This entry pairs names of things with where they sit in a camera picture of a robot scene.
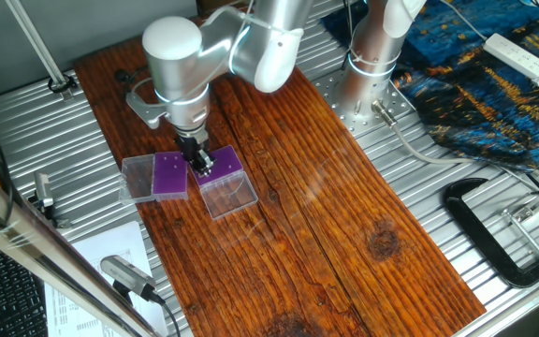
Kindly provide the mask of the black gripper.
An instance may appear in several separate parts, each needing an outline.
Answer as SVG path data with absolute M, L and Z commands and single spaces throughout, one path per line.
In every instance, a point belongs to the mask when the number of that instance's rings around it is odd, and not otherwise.
M 184 159 L 188 161 L 189 168 L 200 177 L 208 177 L 216 159 L 208 153 L 209 135 L 206 130 L 199 130 L 194 134 L 178 134 L 175 139 Z

